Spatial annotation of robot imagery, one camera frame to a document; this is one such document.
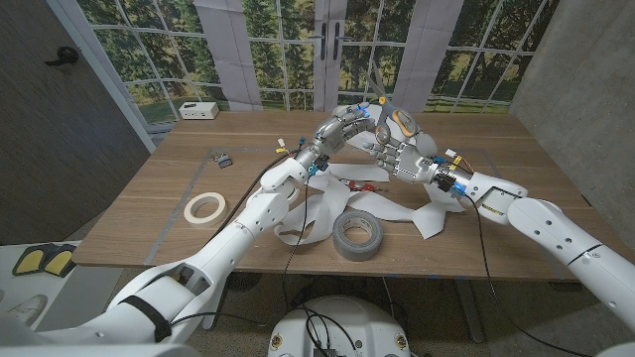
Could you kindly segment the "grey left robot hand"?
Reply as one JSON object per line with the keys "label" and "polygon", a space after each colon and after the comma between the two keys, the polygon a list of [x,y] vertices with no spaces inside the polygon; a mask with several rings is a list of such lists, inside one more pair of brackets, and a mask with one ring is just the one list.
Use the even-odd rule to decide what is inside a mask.
{"label": "grey left robot hand", "polygon": [[368,106],[368,102],[361,102],[332,114],[317,129],[310,143],[300,150],[295,160],[305,169],[316,166],[324,171],[328,160],[343,148],[347,140],[375,125],[367,111]]}

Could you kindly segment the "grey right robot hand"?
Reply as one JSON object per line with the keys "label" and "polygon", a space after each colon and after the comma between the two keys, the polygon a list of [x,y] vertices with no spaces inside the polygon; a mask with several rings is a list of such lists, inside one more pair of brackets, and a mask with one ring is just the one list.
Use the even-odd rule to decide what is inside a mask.
{"label": "grey right robot hand", "polygon": [[439,163],[435,155],[425,156],[418,151],[416,145],[389,138],[379,134],[384,145],[365,142],[367,149],[376,159],[376,165],[394,177],[409,183],[435,183],[444,192],[455,192],[465,195],[471,174],[466,171],[452,169],[450,164]]}

